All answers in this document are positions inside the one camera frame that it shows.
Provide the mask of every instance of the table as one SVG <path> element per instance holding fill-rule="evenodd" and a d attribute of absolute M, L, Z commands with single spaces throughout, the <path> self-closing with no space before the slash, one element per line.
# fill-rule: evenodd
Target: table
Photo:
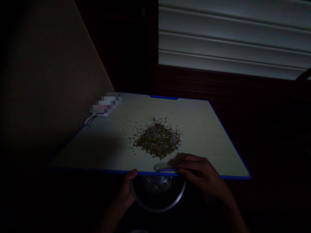
<path fill-rule="evenodd" d="M 187 153 L 206 157 L 223 178 L 250 179 L 251 174 L 208 101 L 122 93 L 123 102 L 108 118 L 96 117 L 52 160 L 53 168 L 75 168 L 159 175 L 157 168 L 175 164 Z M 181 146 L 160 160 L 132 149 L 136 127 L 151 118 L 166 118 L 181 131 Z"/>

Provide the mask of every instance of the metal bowl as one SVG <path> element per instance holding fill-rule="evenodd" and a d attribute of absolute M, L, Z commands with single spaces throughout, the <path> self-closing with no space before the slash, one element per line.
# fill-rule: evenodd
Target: metal bowl
<path fill-rule="evenodd" d="M 150 212 L 172 208 L 181 198 L 186 180 L 178 176 L 137 176 L 131 182 L 137 203 Z"/>

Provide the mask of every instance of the window blind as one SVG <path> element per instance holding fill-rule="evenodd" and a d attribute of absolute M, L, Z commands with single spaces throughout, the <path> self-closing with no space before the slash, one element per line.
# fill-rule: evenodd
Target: window blind
<path fill-rule="evenodd" d="M 311 67 L 311 4 L 159 0 L 159 64 L 294 80 Z"/>

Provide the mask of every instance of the pile of seeds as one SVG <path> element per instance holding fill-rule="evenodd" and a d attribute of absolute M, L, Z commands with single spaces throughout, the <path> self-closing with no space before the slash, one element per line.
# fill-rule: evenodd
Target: pile of seeds
<path fill-rule="evenodd" d="M 178 150 L 180 141 L 180 130 L 173 129 L 172 125 L 166 125 L 162 118 L 151 119 L 151 125 L 145 125 L 144 128 L 136 128 L 134 134 L 133 146 L 141 147 L 152 157 L 159 157 L 160 160 Z"/>

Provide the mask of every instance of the wall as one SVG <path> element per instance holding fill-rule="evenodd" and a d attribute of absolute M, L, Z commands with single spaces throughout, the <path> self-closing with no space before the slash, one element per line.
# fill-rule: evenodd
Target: wall
<path fill-rule="evenodd" d="M 1 129 L 9 174 L 45 167 L 112 84 L 73 0 L 32 1 L 10 37 Z"/>

